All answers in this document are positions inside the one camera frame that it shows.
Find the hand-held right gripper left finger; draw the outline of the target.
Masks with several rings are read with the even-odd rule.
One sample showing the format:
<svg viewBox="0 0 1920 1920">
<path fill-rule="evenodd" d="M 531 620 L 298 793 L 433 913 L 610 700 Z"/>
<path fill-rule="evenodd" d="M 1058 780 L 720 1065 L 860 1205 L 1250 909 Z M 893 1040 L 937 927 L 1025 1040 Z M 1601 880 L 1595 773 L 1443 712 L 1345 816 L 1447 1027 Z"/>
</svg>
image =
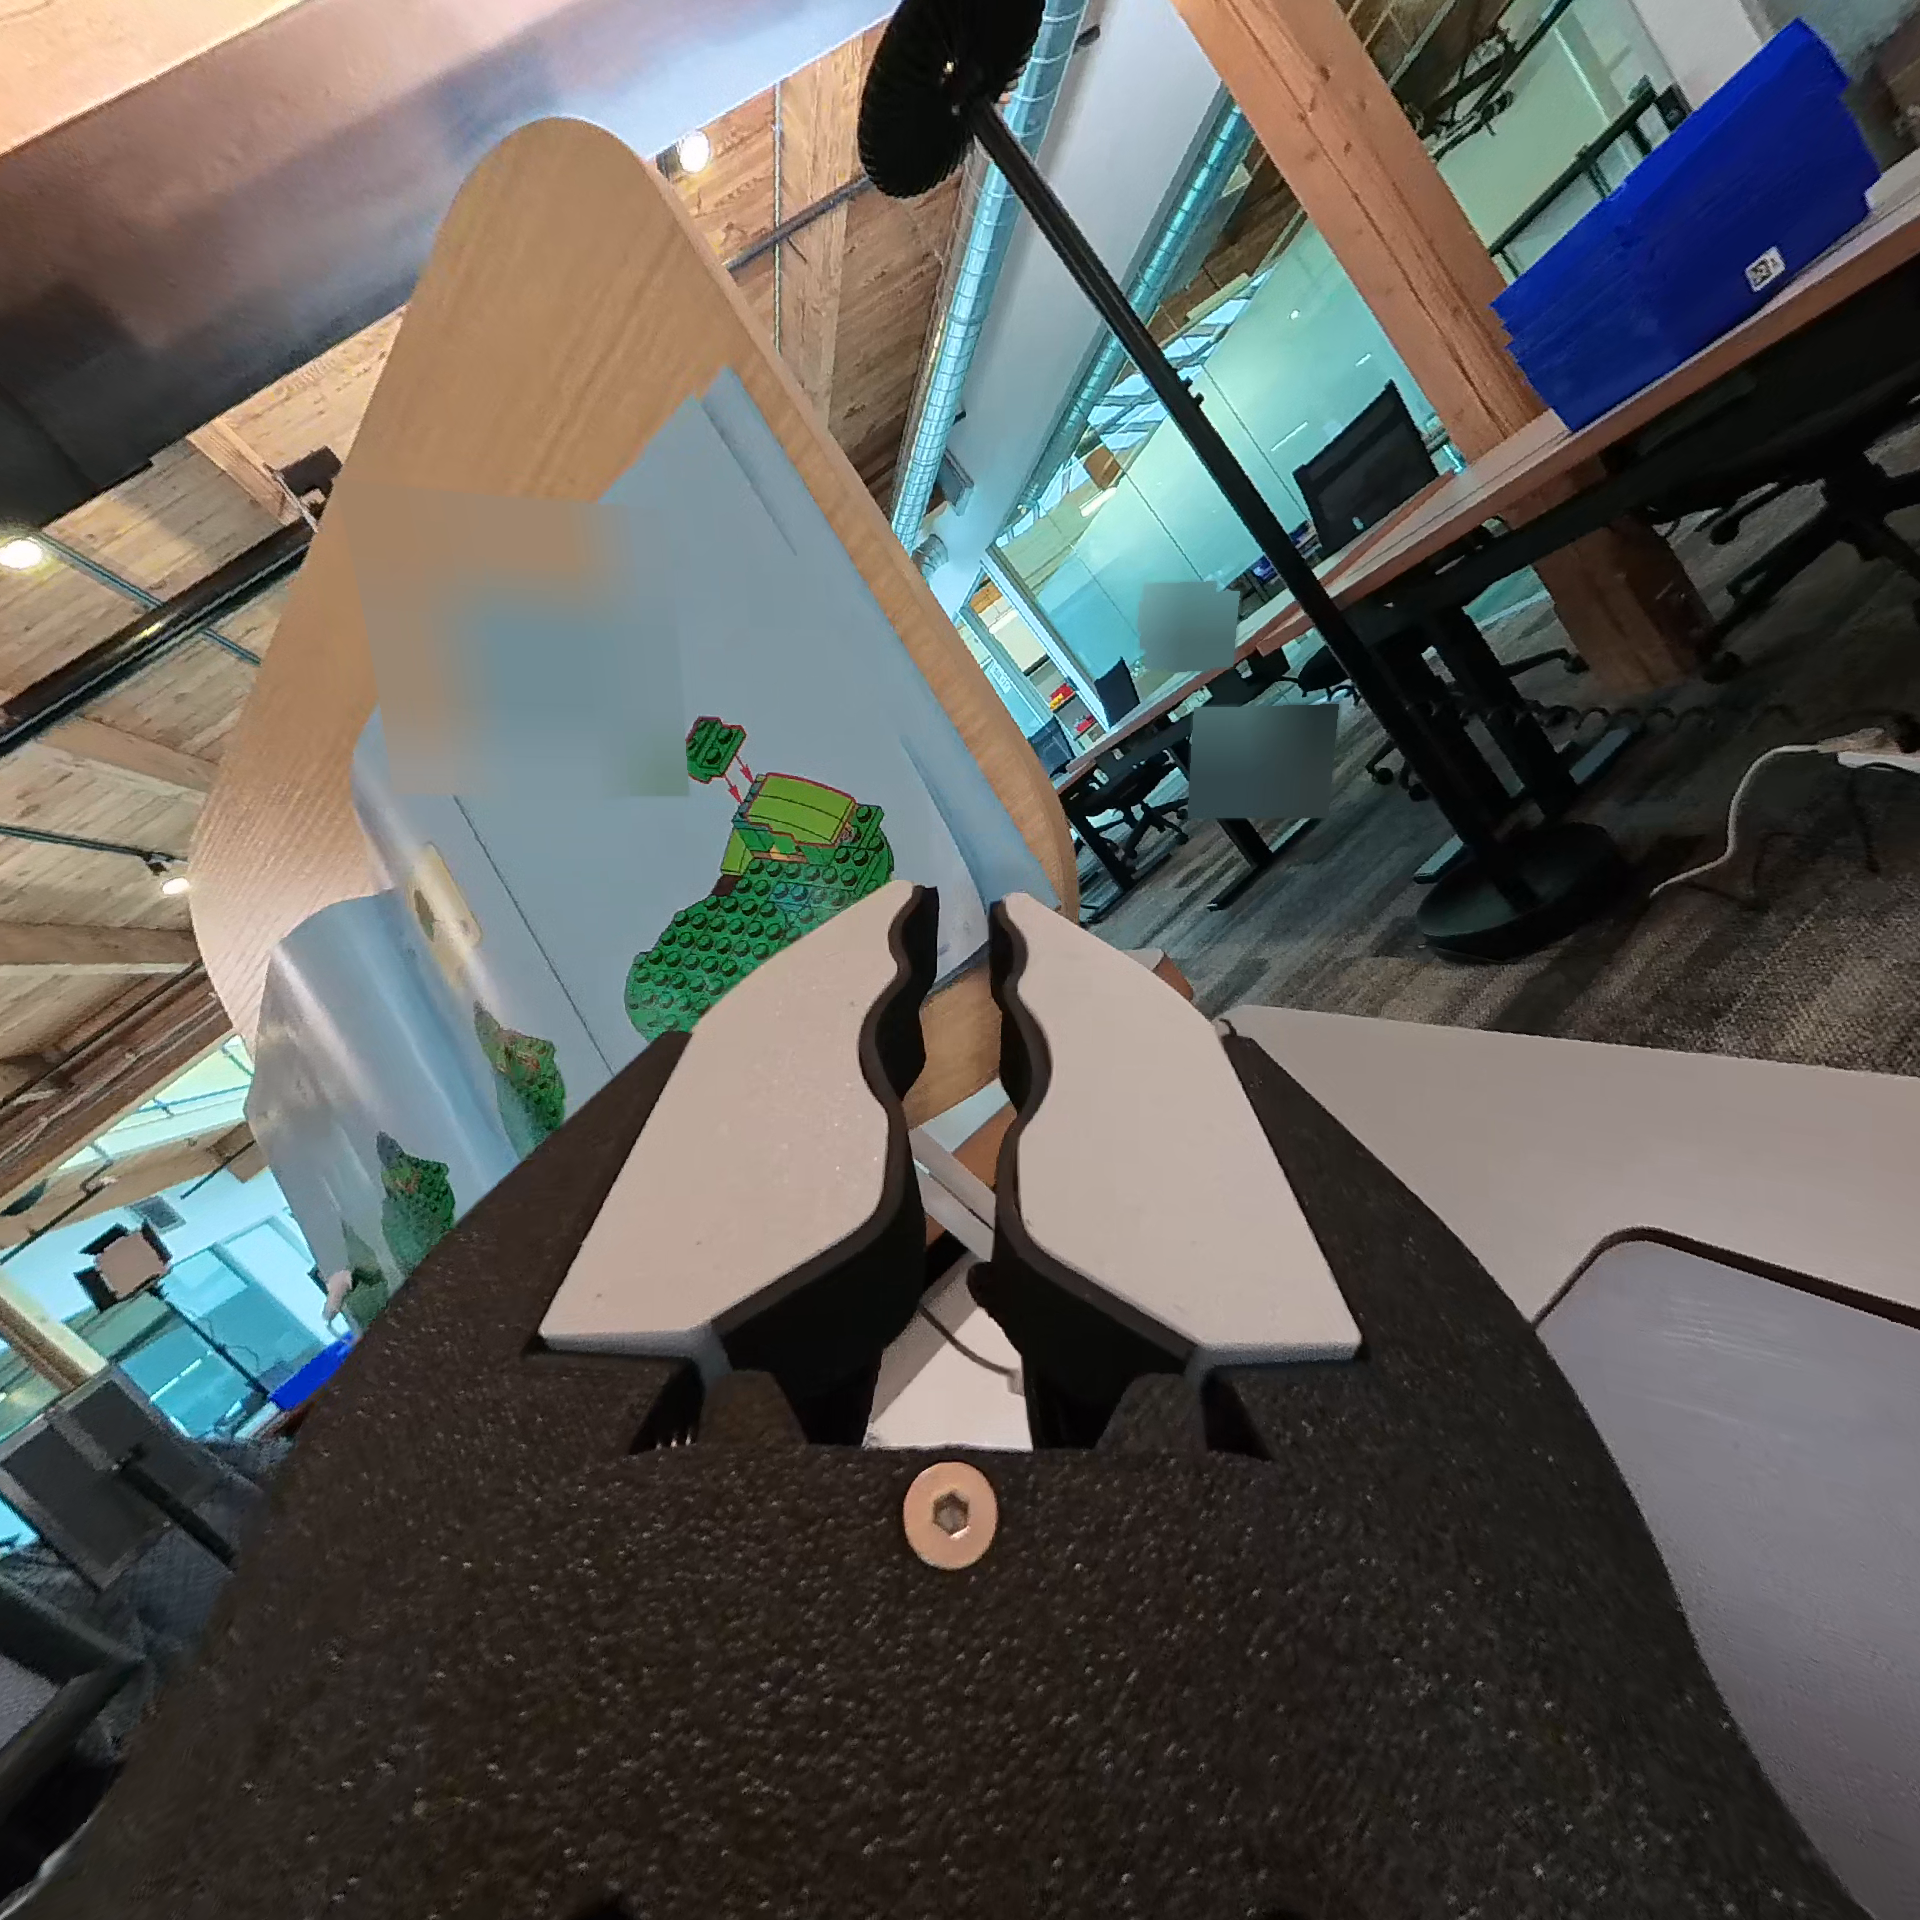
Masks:
<svg viewBox="0 0 1920 1920">
<path fill-rule="evenodd" d="M 903 1099 L 927 1065 L 941 896 L 893 880 L 673 1035 L 664 1092 L 541 1323 L 551 1352 L 768 1373 L 860 1445 L 927 1290 Z"/>
</svg>

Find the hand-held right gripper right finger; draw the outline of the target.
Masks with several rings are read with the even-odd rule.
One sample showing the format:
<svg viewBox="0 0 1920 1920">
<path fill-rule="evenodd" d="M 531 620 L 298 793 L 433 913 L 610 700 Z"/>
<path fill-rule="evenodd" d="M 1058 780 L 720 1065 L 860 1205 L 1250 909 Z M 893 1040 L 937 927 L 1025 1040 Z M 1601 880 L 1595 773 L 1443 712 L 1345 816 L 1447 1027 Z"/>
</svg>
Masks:
<svg viewBox="0 0 1920 1920">
<path fill-rule="evenodd" d="M 1025 895 L 995 906 L 990 947 L 1015 1120 L 970 1286 L 1020 1357 L 1034 1449 L 1093 1449 L 1138 1380 L 1354 1359 L 1261 1047 Z"/>
</svg>

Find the lego instruction booklet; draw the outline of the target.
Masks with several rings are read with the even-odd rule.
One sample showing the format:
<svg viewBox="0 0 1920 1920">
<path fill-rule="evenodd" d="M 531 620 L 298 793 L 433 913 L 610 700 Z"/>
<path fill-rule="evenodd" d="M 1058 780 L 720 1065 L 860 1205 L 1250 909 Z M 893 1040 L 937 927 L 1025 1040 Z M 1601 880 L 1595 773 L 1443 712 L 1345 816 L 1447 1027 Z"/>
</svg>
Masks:
<svg viewBox="0 0 1920 1920">
<path fill-rule="evenodd" d="M 424 612 L 518 679 L 477 790 L 348 793 L 375 895 L 274 950 L 250 1123 L 363 1335 L 433 1249 L 650 1042 L 893 880 L 934 980 L 1037 853 L 738 375 L 594 506 L 384 490 L 373 627 Z"/>
</svg>

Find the studio light on tripod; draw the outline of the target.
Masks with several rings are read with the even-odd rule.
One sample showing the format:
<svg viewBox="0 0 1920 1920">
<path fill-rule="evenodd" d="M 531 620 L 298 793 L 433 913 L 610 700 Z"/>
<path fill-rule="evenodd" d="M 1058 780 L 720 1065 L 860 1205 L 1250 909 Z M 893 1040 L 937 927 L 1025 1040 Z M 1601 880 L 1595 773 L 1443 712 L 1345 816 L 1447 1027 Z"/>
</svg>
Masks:
<svg viewBox="0 0 1920 1920">
<path fill-rule="evenodd" d="M 70 1326 L 190 1436 L 238 1436 L 265 1402 L 265 1389 L 170 1299 L 163 1239 L 150 1226 L 118 1226 L 90 1243 L 83 1259 L 77 1282 L 90 1309 Z"/>
</svg>

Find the wooden office desk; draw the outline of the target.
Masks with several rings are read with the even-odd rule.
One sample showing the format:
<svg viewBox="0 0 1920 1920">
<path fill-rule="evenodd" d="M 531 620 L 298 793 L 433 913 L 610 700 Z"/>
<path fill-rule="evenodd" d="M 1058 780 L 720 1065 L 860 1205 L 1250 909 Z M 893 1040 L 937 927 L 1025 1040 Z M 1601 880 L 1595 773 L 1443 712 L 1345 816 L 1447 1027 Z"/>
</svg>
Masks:
<svg viewBox="0 0 1920 1920">
<path fill-rule="evenodd" d="M 1360 640 L 1374 707 L 1461 852 L 1418 910 L 1451 957 L 1505 963 L 1565 937 L 1620 892 L 1624 857 L 1574 823 L 1574 760 L 1514 700 L 1467 606 L 1514 572 L 1635 513 L 1690 513 L 1755 485 L 1823 489 L 1788 559 L 1845 542 L 1917 573 L 1890 513 L 1917 476 L 1870 447 L 1917 406 L 1917 193 L 1875 207 L 1758 315 L 1583 427 L 1555 415 L 1435 482 L 1327 573 Z"/>
</svg>

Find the wooden book stand board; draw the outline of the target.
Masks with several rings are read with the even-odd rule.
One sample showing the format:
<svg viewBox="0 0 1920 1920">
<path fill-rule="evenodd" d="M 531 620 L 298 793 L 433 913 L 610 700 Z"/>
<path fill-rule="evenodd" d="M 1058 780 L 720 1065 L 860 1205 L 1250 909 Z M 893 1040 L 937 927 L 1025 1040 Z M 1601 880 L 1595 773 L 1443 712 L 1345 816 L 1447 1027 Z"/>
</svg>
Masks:
<svg viewBox="0 0 1920 1920">
<path fill-rule="evenodd" d="M 720 375 L 738 375 L 773 426 L 1058 883 L 1051 909 L 1075 916 L 1070 827 L 1045 773 L 744 295 L 651 162 L 590 122 L 543 119 L 494 147 L 445 215 L 203 816 L 194 923 L 251 1047 L 280 942 L 377 887 L 348 793 L 365 719 L 380 715 L 398 785 L 465 793 L 521 703 L 518 679 L 450 622 L 403 612 L 395 640 L 375 635 L 377 563 L 408 540 L 384 490 L 598 506 Z M 915 1117 L 991 1073 L 983 969 L 980 953 L 934 989 Z"/>
</svg>

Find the wooden pillar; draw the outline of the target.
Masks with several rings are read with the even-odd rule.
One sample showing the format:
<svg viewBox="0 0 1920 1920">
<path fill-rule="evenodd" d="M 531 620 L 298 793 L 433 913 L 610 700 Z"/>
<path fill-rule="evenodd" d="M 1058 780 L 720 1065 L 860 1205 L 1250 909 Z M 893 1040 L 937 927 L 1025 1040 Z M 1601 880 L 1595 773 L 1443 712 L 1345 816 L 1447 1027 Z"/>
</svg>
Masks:
<svg viewBox="0 0 1920 1920">
<path fill-rule="evenodd" d="M 1178 2 L 1261 146 L 1473 463 L 1555 419 L 1493 312 L 1503 279 L 1341 2 Z M 1705 602 L 1640 516 L 1535 563 L 1610 692 L 1705 663 Z"/>
</svg>

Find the stack of blue bins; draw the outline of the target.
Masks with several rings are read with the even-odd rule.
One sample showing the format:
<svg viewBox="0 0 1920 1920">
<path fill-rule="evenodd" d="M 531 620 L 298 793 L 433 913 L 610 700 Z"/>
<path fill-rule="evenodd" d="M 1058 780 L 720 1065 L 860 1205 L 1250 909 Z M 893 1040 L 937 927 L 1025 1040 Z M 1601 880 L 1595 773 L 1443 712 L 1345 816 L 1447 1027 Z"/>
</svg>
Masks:
<svg viewBox="0 0 1920 1920">
<path fill-rule="evenodd" d="M 1581 432 L 1755 315 L 1870 212 L 1845 72 L 1793 20 L 1493 305 Z"/>
</svg>

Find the black floor lamp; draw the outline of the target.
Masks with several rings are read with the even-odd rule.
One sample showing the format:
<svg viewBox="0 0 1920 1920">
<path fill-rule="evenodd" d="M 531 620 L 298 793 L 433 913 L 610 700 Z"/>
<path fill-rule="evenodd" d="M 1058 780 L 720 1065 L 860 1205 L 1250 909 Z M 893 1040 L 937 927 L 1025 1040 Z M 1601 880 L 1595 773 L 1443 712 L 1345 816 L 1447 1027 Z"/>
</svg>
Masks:
<svg viewBox="0 0 1920 1920">
<path fill-rule="evenodd" d="M 1461 839 L 1461 865 L 1435 880 L 1418 909 L 1424 940 L 1448 957 L 1505 963 L 1573 935 L 1620 895 L 1627 865 L 1618 842 L 1595 823 L 1555 816 L 1578 796 L 1568 766 L 1531 712 L 1514 706 L 1505 673 L 1490 645 L 1467 635 L 1464 617 L 1443 625 L 1438 649 L 1511 763 L 1523 796 L 1544 806 L 1540 826 L 1503 826 L 1511 799 L 1448 697 L 1420 687 L 1425 663 L 1413 643 L 1374 637 L 1378 620 L 1354 627 L 1324 587 L 1004 117 L 1001 99 L 1015 90 L 1041 35 L 1044 2 L 901 2 L 858 115 L 867 173 L 884 193 L 908 196 L 954 173 L 971 147 L 991 157 Z"/>
</svg>

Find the silver ventilation duct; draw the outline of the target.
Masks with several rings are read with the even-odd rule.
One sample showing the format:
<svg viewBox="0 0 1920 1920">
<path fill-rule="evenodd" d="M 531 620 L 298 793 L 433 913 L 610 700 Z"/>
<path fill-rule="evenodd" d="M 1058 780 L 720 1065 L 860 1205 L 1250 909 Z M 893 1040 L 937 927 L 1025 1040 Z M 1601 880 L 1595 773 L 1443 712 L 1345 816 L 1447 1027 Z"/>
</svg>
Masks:
<svg viewBox="0 0 1920 1920">
<path fill-rule="evenodd" d="M 960 415 L 980 330 L 1017 222 L 1017 176 L 1037 170 L 1085 2 L 901 2 L 863 86 L 858 155 L 881 193 L 911 199 L 960 179 L 957 239 L 894 469 L 893 525 L 908 553 Z"/>
</svg>

